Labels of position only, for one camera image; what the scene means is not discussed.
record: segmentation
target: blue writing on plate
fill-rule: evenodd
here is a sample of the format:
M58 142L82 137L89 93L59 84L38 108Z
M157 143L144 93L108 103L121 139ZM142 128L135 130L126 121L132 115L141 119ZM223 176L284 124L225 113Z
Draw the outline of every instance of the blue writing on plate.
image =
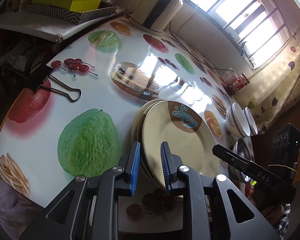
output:
M173 111L172 114L176 117L181 118L180 122L183 124L183 126L187 128L194 128L197 126L197 122L189 115L186 113L188 110L184 105L181 105L180 111L178 111L178 107L174 107L177 111Z

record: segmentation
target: yellow curtain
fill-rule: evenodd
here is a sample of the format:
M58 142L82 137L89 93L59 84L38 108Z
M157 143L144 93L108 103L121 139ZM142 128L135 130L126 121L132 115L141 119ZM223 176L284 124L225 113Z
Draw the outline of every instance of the yellow curtain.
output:
M251 110L263 134L300 100L300 27L293 31L285 48L249 80L235 99L242 108Z

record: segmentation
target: shelf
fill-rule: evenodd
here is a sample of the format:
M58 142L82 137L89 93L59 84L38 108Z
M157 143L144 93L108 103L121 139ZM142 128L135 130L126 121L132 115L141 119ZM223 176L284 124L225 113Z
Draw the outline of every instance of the shelf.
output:
M124 9L117 7L116 13ZM0 14L0 29L25 33L48 41L61 42L95 23L108 19L115 14L100 17L79 25L60 19L26 12L5 12Z

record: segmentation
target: stainless steel bowl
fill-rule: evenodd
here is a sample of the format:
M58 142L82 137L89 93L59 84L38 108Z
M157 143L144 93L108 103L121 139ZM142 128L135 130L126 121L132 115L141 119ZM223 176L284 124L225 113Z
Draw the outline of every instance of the stainless steel bowl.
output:
M247 159L248 161L251 161L251 155L250 155L249 149L242 139L239 139L236 141L236 143L234 144L234 147L233 147L233 152L235 154ZM250 177L248 177L248 176L244 175L242 172L236 170L231 165L229 165L229 167L230 167L231 175L234 176L235 179L237 179L238 181L245 183L245 184L250 183L250 180L251 180Z

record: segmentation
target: patterned box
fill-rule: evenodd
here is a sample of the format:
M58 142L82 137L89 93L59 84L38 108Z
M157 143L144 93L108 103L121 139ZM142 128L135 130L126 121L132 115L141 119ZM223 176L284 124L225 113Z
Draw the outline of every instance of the patterned box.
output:
M79 25L81 23L85 23L90 20L94 20L103 16L114 14L116 8L117 6L110 5L109 7L106 8L101 8L101 9L84 12L84 13L78 13L66 9L57 8L57 7L30 4L26 8L26 12L41 14L41 15L57 18L60 20L64 20Z

